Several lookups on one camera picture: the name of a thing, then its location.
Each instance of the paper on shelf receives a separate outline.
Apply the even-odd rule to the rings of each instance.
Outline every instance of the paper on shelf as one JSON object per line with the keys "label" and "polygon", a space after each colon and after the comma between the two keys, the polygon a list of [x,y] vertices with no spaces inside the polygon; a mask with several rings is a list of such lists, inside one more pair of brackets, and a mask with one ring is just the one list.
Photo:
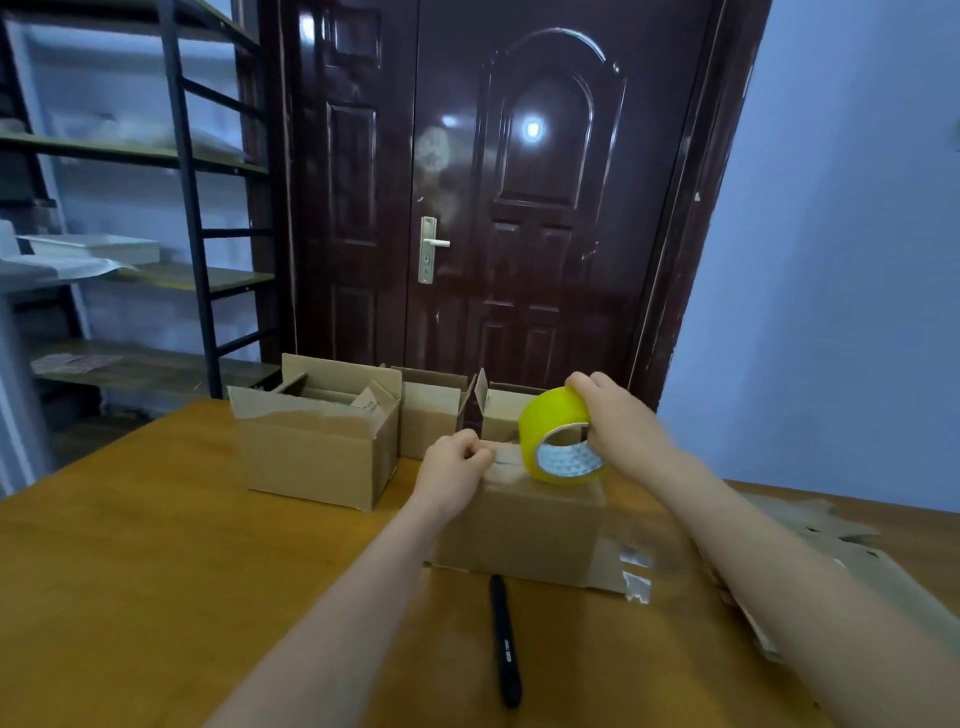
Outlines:
{"label": "paper on shelf", "polygon": [[40,265],[57,271],[58,280],[81,280],[103,276],[124,268],[137,270],[136,266],[110,260],[105,257],[60,257],[59,255],[4,255],[4,260],[24,265]]}
{"label": "paper on shelf", "polygon": [[20,244],[16,242],[16,232],[10,220],[0,220],[0,258],[20,255]]}
{"label": "paper on shelf", "polygon": [[123,356],[107,353],[48,353],[30,362],[35,375],[85,375],[95,369],[114,364]]}

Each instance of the yellow tape roll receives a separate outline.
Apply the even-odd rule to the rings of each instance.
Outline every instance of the yellow tape roll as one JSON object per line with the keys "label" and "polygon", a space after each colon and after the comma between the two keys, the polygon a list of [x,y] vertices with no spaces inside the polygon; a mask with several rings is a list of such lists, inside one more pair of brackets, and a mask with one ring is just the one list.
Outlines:
{"label": "yellow tape roll", "polygon": [[568,387],[558,387],[533,398],[520,413],[520,452],[527,473],[555,485],[578,485],[592,480],[603,462],[587,442],[550,445],[547,438],[563,429],[590,423],[587,403]]}

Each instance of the door panel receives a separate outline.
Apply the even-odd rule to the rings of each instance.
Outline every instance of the door panel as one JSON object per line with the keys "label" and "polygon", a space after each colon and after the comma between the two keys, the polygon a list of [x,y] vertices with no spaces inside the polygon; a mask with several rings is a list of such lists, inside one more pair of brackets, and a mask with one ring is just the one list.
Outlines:
{"label": "door panel", "polygon": [[621,379],[710,0],[421,0],[407,366]]}
{"label": "door panel", "polygon": [[298,0],[300,353],[403,362],[417,4]]}

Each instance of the wall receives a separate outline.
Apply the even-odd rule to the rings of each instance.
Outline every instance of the wall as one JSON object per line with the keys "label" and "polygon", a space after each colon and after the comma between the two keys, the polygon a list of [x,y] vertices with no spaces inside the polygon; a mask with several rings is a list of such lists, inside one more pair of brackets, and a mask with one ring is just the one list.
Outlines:
{"label": "wall", "polygon": [[721,476],[960,511],[958,38],[774,0],[660,405]]}
{"label": "wall", "polygon": [[[213,5],[229,13],[229,0]],[[40,109],[35,126],[41,131],[84,138],[103,114],[162,122],[172,129],[159,37],[39,25],[22,28],[27,58],[18,62],[29,65],[31,91]],[[184,75],[237,96],[232,46],[181,40],[180,52]],[[242,147],[239,114],[190,95],[187,103],[194,131],[211,133],[234,147]],[[52,160],[51,169],[68,231],[152,238],[161,243],[164,261],[190,261],[178,172],[61,158]],[[243,180],[201,174],[199,187],[206,227],[249,226]],[[208,265],[252,269],[249,239],[211,240],[206,250]],[[192,292],[93,280],[84,283],[83,297],[95,339],[203,352]],[[253,294],[216,302],[214,319],[219,343],[256,330]],[[251,345],[230,357],[258,360],[259,347]],[[145,392],[106,395],[110,402],[141,406],[155,413],[182,403]]]}

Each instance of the door lock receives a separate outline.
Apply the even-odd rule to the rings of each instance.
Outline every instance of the door lock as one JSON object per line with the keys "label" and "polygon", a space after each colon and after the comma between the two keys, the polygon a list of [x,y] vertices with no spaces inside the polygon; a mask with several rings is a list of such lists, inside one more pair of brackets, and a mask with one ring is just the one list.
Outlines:
{"label": "door lock", "polygon": [[449,240],[438,240],[437,218],[420,218],[420,264],[417,270],[417,281],[420,283],[433,283],[433,260],[438,248],[449,248]]}

